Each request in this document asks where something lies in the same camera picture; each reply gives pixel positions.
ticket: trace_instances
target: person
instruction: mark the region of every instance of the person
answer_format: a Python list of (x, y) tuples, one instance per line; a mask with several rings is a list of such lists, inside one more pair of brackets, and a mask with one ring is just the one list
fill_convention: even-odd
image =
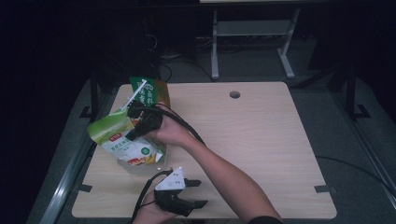
[[(163, 105), (158, 105), (158, 107), (170, 112)], [(184, 148), (203, 168), (221, 197), (243, 223), (282, 223), (282, 218), (262, 188), (250, 176), (199, 142), (174, 120), (163, 116), (161, 128), (151, 131), (146, 137), (158, 139), (167, 145)], [(153, 201), (155, 201), (154, 194), (151, 192), (146, 195), (143, 203)], [(176, 216), (176, 214), (163, 211), (156, 203), (150, 203), (139, 209), (133, 224), (163, 223)]]

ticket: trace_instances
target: table leg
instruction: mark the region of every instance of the table leg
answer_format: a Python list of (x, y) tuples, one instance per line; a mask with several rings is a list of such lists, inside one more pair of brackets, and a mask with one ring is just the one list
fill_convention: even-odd
[(286, 76), (290, 79), (294, 78), (294, 73), (293, 73), (293, 70), (291, 69), (288, 57), (286, 56), (286, 53), (288, 52), (289, 44), (290, 44), (291, 38), (293, 36), (294, 28), (296, 27), (296, 23), (297, 23), (299, 14), (300, 14), (300, 9), (299, 8), (295, 9), (294, 13), (293, 13), (293, 17), (290, 20), (288, 31), (286, 33), (285, 44), (283, 45), (282, 48), (279, 48), (277, 50), (280, 61), (282, 62), (283, 68), (285, 69)]

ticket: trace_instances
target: metal frame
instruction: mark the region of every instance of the metal frame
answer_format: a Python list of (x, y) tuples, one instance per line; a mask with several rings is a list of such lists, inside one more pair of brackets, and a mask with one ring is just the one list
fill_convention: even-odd
[(213, 13), (213, 38), (212, 38), (212, 78), (219, 78), (218, 36), (231, 35), (284, 35), (286, 37), (282, 48), (277, 49), (279, 59), (285, 69), (287, 78), (295, 78), (291, 69), (287, 52), (294, 33), (300, 9), (296, 8), (291, 20), (283, 21), (218, 21), (218, 12)]

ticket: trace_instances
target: black wall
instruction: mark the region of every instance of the black wall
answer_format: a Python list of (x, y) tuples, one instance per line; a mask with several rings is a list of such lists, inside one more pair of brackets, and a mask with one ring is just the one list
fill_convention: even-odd
[(1, 219), (24, 223), (90, 68), (64, 5), (1, 8)]

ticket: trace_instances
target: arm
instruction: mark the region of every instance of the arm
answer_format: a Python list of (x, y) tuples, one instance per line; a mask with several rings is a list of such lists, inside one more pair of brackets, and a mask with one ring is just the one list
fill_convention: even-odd
[(168, 145), (184, 148), (200, 164), (225, 202), (245, 223), (254, 217), (281, 220), (260, 186), (247, 174), (197, 141), (186, 129), (168, 117), (162, 127), (148, 134)]

